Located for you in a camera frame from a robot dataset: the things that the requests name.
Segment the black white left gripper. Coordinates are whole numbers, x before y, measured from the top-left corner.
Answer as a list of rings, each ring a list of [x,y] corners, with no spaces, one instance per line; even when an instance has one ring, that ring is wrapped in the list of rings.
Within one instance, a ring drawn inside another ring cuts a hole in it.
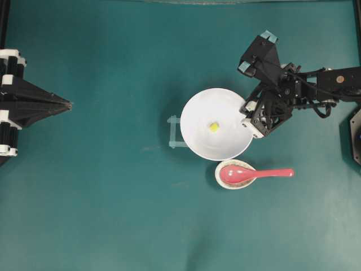
[[[1,50],[1,157],[16,157],[22,127],[72,109],[70,101],[23,80],[27,61],[17,49]],[[15,103],[17,98],[46,103]]]

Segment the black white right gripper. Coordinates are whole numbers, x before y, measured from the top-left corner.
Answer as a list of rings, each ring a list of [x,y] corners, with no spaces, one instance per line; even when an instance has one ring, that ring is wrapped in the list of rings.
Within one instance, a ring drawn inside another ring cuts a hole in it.
[[[293,107],[282,100],[274,89],[259,84],[240,108],[245,117],[241,124],[254,138],[268,136],[283,122],[292,117]]]

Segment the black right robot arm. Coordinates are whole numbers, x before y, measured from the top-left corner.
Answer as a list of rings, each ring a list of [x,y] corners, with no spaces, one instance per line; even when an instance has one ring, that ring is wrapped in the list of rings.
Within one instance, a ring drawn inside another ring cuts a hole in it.
[[[360,103],[360,68],[300,72],[300,67],[271,64],[269,70],[250,66],[245,75],[260,83],[240,109],[242,126],[254,138],[263,138],[292,117],[293,110],[312,109],[319,117],[330,116],[338,102]]]

